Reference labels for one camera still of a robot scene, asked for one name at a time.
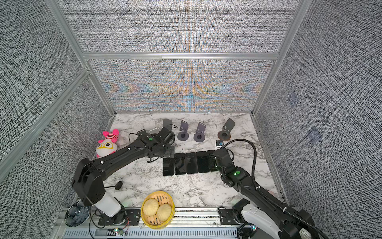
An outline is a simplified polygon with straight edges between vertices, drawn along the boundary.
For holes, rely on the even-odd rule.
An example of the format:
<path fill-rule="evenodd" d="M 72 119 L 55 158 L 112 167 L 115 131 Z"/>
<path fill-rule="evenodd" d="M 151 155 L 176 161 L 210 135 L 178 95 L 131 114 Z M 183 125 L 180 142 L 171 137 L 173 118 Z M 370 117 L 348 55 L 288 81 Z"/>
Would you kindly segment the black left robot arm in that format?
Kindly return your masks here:
<path fill-rule="evenodd" d="M 175 134 L 163 127 L 157 134 L 139 136 L 128 146 L 95 160 L 79 161 L 72 180 L 72 187 L 85 206 L 94 206 L 108 217 L 122 216 L 124 207 L 108 192 L 103 182 L 126 165 L 144 157 L 170 157 Z"/>

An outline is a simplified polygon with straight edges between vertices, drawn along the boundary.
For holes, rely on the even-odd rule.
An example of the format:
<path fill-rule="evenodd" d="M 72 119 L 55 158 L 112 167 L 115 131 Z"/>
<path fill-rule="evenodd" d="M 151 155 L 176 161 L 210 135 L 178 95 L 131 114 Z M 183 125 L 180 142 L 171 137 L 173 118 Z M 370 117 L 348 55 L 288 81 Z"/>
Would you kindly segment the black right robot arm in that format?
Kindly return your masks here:
<path fill-rule="evenodd" d="M 245 196 L 234 205 L 244 222 L 260 228 L 273 239 L 319 238 L 308 212 L 298 211 L 274 197 L 247 171 L 234 165 L 227 149 L 218 149 L 213 154 L 222 181 Z"/>

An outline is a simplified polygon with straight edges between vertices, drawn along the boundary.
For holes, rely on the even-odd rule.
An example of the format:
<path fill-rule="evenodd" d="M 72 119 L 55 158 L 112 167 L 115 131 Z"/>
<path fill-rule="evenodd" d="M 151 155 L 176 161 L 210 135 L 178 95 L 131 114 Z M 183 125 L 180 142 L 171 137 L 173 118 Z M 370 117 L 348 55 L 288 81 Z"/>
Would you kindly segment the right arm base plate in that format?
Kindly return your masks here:
<path fill-rule="evenodd" d="M 234 218 L 232 208 L 221 207 L 218 209 L 220 224 L 225 226 L 240 225 Z"/>

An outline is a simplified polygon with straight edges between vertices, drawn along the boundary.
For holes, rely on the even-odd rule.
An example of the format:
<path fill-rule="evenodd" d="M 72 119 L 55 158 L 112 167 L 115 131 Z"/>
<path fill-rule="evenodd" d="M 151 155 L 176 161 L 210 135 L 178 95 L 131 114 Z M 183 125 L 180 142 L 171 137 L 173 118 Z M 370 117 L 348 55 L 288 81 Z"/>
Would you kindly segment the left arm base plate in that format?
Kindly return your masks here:
<path fill-rule="evenodd" d="M 98 220 L 99 226 L 137 226 L 141 218 L 140 209 L 136 208 L 124 208 L 113 217 L 107 216 L 102 213 Z"/>

